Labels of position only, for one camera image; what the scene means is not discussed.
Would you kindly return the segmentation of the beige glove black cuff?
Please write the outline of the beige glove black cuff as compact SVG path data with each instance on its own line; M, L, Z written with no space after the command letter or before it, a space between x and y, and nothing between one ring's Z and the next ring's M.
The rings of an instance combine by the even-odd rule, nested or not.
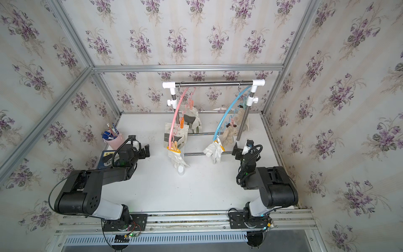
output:
M234 117L235 125L237 126L238 129L240 129L240 126L241 126L241 124L243 122L244 114L245 114L245 109L240 108L239 111L236 113L236 116ZM244 131L248 132L249 130L250 130L250 128L249 128L249 118L247 117L242 131L243 132Z
M233 146L235 143L236 136L238 134L237 126L229 126L225 129L224 133L221 135L220 140L223 147Z

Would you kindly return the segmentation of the white glove yellow cuff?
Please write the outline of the white glove yellow cuff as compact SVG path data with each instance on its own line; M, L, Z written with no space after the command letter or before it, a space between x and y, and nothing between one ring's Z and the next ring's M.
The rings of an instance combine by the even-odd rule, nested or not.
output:
M179 175L185 174L185 169L189 167L189 165L184 160L184 155L180 149L177 148L169 148L168 149L168 157L171 160L174 168L176 169Z
M221 162L221 156L225 152L225 148L222 146L221 142L218 140L211 143L206 147L203 153L212 159L213 164Z

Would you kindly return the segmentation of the blue wavy hanger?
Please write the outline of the blue wavy hanger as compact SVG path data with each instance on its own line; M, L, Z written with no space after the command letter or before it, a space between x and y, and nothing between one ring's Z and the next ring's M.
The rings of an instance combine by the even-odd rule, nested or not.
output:
M237 101L244 95L245 92L247 92L249 89L251 88L251 86L247 86L244 90L240 91L238 93L238 96L232 101L232 103L230 104L230 106L227 108L227 110L225 111L225 113L223 114L217 128L216 131L214 133L213 136L213 141L217 141L221 126L225 120L225 118L227 117L227 115L229 114L229 112L232 110L233 106L237 103Z

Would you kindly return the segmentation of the white leather glove green fingers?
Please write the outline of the white leather glove green fingers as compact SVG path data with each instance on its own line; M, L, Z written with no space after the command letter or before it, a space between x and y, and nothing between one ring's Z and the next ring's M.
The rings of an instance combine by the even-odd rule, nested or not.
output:
M201 133L202 132L202 122L199 117L198 110L193 107L192 109L187 109L184 113L184 122L189 126L189 131L191 133Z

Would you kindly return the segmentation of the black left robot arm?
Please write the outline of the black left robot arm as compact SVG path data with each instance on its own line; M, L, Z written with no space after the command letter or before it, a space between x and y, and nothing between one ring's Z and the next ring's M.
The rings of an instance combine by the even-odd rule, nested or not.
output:
M150 146L142 146L135 135L129 137L111 155L110 166L100 170L73 171L65 178L52 210L61 215L80 215L129 225L128 206L101 197L105 185L131 179L139 160L150 157Z

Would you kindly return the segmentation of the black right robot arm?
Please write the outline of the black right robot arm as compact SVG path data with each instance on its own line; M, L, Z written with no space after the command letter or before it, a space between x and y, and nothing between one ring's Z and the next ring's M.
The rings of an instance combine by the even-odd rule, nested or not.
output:
M277 209L295 206L299 195L284 167L259 167L263 146L250 140L243 148L234 146L232 155L240 161L236 183L244 190L257 190L259 197L243 208L245 222L269 216Z

